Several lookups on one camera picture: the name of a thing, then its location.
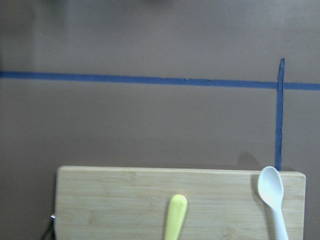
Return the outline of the white plastic spoon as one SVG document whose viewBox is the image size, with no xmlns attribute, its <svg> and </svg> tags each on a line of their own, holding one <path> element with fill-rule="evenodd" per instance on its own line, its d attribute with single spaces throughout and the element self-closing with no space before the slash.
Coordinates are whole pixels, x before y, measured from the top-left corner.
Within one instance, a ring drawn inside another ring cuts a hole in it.
<svg viewBox="0 0 320 240">
<path fill-rule="evenodd" d="M 282 212 L 284 186 L 282 178 L 273 166 L 264 167 L 258 177 L 257 190 L 262 201 L 272 211 L 276 240 L 288 240 L 288 232 Z"/>
</svg>

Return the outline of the yellow plastic knife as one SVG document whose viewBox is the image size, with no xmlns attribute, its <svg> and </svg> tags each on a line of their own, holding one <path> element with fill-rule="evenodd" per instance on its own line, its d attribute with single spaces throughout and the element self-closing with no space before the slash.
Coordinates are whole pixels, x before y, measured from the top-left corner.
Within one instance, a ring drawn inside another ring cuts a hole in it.
<svg viewBox="0 0 320 240">
<path fill-rule="evenodd" d="M 164 228 L 164 240 L 178 240 L 188 209 L 188 200 L 184 195 L 174 195 L 167 207 Z"/>
</svg>

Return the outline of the bamboo cutting board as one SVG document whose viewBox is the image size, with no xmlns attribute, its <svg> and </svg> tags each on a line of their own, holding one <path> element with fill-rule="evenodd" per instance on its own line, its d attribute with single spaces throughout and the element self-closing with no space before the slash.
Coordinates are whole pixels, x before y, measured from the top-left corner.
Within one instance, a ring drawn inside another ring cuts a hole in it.
<svg viewBox="0 0 320 240">
<path fill-rule="evenodd" d="M 274 240 L 256 170 L 62 166 L 58 240 Z"/>
</svg>

